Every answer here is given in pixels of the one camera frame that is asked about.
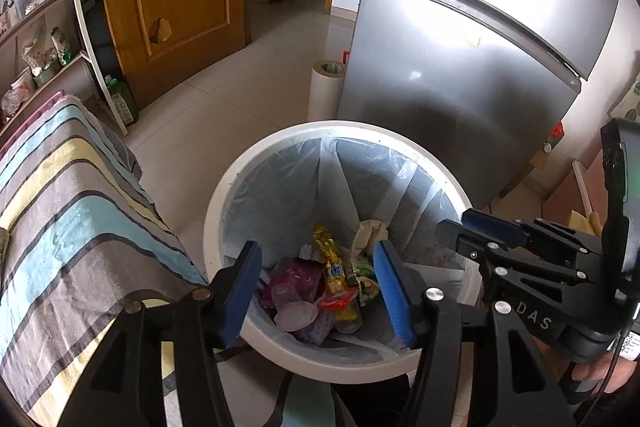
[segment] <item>silver refrigerator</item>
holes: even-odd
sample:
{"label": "silver refrigerator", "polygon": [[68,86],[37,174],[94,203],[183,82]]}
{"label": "silver refrigerator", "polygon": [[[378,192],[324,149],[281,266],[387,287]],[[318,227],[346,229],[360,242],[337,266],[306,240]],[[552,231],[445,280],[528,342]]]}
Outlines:
{"label": "silver refrigerator", "polygon": [[483,208],[580,93],[617,5],[360,0],[338,118],[414,140]]}

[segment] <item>paper roll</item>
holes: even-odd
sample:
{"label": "paper roll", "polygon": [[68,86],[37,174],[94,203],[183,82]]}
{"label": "paper roll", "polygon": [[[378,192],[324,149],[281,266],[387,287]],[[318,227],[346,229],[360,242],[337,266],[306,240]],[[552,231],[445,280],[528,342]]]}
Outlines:
{"label": "paper roll", "polygon": [[335,120],[342,95],[346,66],[335,60],[318,60],[311,71],[306,121]]}

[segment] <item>striped cloth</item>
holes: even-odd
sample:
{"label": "striped cloth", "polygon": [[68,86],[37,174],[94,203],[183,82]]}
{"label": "striped cloth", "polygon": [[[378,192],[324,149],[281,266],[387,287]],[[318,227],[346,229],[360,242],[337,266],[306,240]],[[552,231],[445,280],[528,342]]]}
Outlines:
{"label": "striped cloth", "polygon": [[207,284],[123,150],[63,96],[0,159],[0,227],[11,234],[0,378],[43,426],[58,423],[124,302],[165,303]]}

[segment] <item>silver screw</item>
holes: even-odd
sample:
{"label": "silver screw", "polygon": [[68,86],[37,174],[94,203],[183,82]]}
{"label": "silver screw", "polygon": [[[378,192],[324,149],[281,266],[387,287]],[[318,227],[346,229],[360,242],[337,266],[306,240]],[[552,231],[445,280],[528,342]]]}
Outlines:
{"label": "silver screw", "polygon": [[502,315],[508,315],[511,313],[511,305],[507,301],[495,301],[494,308]]}
{"label": "silver screw", "polygon": [[206,301],[211,295],[211,290],[209,288],[197,288],[191,295],[196,301]]}
{"label": "silver screw", "polygon": [[444,299],[444,292],[440,288],[429,288],[427,290],[427,298],[430,301],[442,301]]}
{"label": "silver screw", "polygon": [[138,313],[142,309],[142,302],[140,301],[131,301],[124,306],[124,311],[128,314],[133,315],[134,313]]}

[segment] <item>trash can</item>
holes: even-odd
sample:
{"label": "trash can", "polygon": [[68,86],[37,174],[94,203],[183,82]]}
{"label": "trash can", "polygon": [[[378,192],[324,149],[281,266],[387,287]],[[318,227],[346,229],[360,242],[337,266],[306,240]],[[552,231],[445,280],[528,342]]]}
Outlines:
{"label": "trash can", "polygon": [[[312,243],[316,221],[350,247],[360,221],[379,219],[405,264],[472,305],[481,283],[476,264],[434,237],[436,223],[459,219],[469,207],[450,172],[399,134],[349,121],[297,125],[247,149],[222,176],[204,226],[207,273],[212,279],[232,264],[247,240],[260,244],[269,269]],[[417,367],[419,351],[395,337],[382,298],[362,315],[356,333],[315,346],[279,330],[254,298],[241,335],[267,359],[315,380],[367,383]]]}

